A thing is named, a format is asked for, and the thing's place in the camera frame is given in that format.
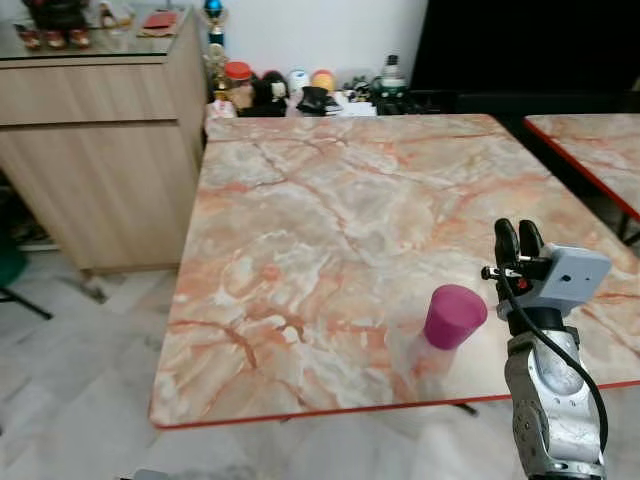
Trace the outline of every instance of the red table edge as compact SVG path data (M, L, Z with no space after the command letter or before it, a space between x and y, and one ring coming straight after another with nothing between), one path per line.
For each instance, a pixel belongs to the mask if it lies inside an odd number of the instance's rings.
M598 385L598 388L600 388L601 390L609 390L609 389L615 389L615 388L627 388L627 387L635 387L635 386L640 386L640 380L631 380L628 382L618 382L618 383L605 383L602 385ZM508 400L510 398L511 398L511 395L507 395L507 394L489 395L486 397L456 398L455 400L435 400L435 401L427 401L427 402L377 405L372 407L342 408L337 410L317 410L313 412L265 415L262 417L236 418L231 420L220 420L220 421L211 421L211 422L181 423L177 425L162 425L154 422L153 420L150 420L150 422L158 430L169 431L169 430L178 430L183 428L216 427L216 426L222 426L222 425L235 425L240 423L289 420L292 418L318 417L318 416L336 415L336 414L342 414L342 413L382 412L386 410L400 410L402 408L413 408L413 407L431 407L436 405L456 405L460 403L493 402L497 400ZM152 403L153 403L153 399L149 402L149 416L151 415Z
M577 158L567 152L561 145L556 143L552 137L547 135L545 132L540 130L536 125L534 125L528 118L525 117L524 124L531 130L535 135L537 135L544 143L546 143L551 149L560 155L563 160L573 165L582 175L584 175L587 180L593 183L597 188L602 190L602 192L607 195L611 200L613 200L620 209L629 215L632 218L640 221L640 212L636 212L631 205L625 202L616 192L611 190L607 185L602 182L598 177L596 177L591 170L582 165Z

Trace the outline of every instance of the wooden cabinet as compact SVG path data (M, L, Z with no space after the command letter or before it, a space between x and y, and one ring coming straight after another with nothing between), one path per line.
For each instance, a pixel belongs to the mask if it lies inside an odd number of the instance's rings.
M165 55L0 62L0 168L80 269L180 261L206 103L193 17Z

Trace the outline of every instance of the tiled floor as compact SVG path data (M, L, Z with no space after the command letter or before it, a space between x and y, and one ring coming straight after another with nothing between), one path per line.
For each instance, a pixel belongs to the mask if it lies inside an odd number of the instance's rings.
M104 280L102 305L59 253L14 288L55 313L0 305L0 478L109 480L521 479L510 402L158 432L147 406L173 272ZM640 478L640 388L608 391L610 480Z

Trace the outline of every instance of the green chair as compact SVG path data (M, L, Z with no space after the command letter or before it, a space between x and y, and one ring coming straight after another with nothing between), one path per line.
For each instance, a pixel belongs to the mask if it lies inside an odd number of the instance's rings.
M0 230L0 303L16 302L24 308L40 315L45 320L53 318L49 312L42 310L27 299L7 288L20 276L27 265L27 257L18 250L11 238Z

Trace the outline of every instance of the white wall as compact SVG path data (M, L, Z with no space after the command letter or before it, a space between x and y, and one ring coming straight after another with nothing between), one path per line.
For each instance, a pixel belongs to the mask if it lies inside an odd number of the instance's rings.
M163 0L142 1L165 5ZM341 82L354 73L378 74L393 53L400 55L401 68L410 75L427 1L223 0L230 12L227 52L258 74L268 69L286 74L297 67L310 73L327 68ZM8 15L20 0L0 4L0 14Z

